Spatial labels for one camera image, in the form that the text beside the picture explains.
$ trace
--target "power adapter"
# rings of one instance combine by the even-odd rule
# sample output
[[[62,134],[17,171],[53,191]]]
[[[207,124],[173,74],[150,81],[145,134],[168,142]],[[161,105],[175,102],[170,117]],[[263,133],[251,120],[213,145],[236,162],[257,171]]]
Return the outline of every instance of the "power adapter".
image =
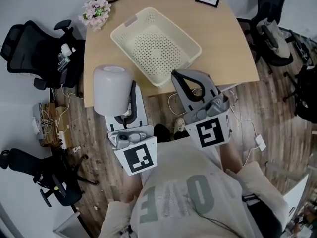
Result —
[[[261,150],[261,152],[266,148],[266,144],[262,138],[262,136],[259,134],[255,137],[254,139],[259,147],[259,149]]]

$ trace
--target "table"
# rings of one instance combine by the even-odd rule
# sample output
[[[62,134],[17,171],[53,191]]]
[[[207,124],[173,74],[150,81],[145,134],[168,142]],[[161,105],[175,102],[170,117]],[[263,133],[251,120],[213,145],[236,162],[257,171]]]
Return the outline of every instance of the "table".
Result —
[[[131,70],[143,96],[175,91],[172,83],[153,86],[134,63],[112,41],[110,33],[132,15],[153,7],[172,20],[203,49],[190,66],[209,74],[216,85],[258,81],[255,63],[240,25],[224,0],[214,8],[195,0],[119,0],[112,4],[109,20],[102,30],[87,30],[84,61],[85,107],[94,105],[93,71],[101,64]]]

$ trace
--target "black office chair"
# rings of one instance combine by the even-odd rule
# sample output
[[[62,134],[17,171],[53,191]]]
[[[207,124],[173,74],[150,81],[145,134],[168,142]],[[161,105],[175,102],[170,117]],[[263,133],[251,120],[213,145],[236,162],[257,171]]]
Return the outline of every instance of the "black office chair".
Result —
[[[253,39],[253,44],[249,43],[250,49],[257,52],[255,63],[257,64],[260,57],[263,57],[267,66],[269,67],[269,73],[273,73],[273,70],[270,65],[273,66],[286,66],[293,62],[293,56],[290,54],[289,58],[281,58],[271,50],[267,43],[273,47],[278,48],[278,44],[267,27],[263,26],[263,34],[260,35],[257,31],[257,24],[268,18],[269,22],[276,20],[276,23],[279,24],[282,14],[282,9],[285,0],[258,0],[258,13],[250,21],[250,30],[245,31],[245,34],[251,34]]]
[[[86,159],[88,156],[84,155],[74,167],[70,167],[61,150],[46,159],[38,159],[13,148],[10,151],[2,151],[0,167],[6,169],[9,166],[14,171],[31,175],[34,183],[49,189],[46,193],[40,189],[40,193],[49,207],[51,204],[48,197],[53,193],[62,206],[69,206],[78,202],[83,194],[77,180],[94,186],[99,185],[97,181],[92,182],[77,175],[82,161]]]
[[[59,88],[76,87],[79,92],[79,79],[84,68],[85,40],[77,40],[69,28],[71,20],[58,23],[54,30],[62,29],[65,33],[61,38],[54,38],[43,32],[33,21],[24,25],[14,25],[9,30],[1,49],[1,56],[7,61],[7,70],[10,73],[31,73],[40,78],[34,79],[37,89],[47,87]],[[61,46],[67,43],[70,49],[76,50],[69,58],[67,71],[57,70]]]
[[[295,76],[297,82],[288,72],[284,73],[295,87],[295,91],[283,98],[286,102],[291,96],[295,97],[296,116],[312,123],[317,123],[317,101],[316,101],[316,83],[317,83],[317,66],[304,65],[301,71]]]

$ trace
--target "laundry basket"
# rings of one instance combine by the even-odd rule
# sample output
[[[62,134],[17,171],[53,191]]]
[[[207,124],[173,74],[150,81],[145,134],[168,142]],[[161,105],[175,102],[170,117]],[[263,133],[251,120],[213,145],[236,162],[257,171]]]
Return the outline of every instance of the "laundry basket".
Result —
[[[110,36],[159,88],[170,81],[172,70],[188,68],[202,52],[188,34],[150,7],[118,26]]]

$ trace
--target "white cylindrical object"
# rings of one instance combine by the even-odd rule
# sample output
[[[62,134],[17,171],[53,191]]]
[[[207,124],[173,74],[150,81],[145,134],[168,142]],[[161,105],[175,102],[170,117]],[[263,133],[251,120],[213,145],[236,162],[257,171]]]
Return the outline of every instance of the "white cylindrical object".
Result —
[[[61,52],[64,57],[68,57],[71,55],[71,50],[69,48],[69,45],[67,43],[61,45]]]
[[[103,116],[115,117],[128,110],[133,76],[115,65],[100,65],[94,71],[94,108]]]

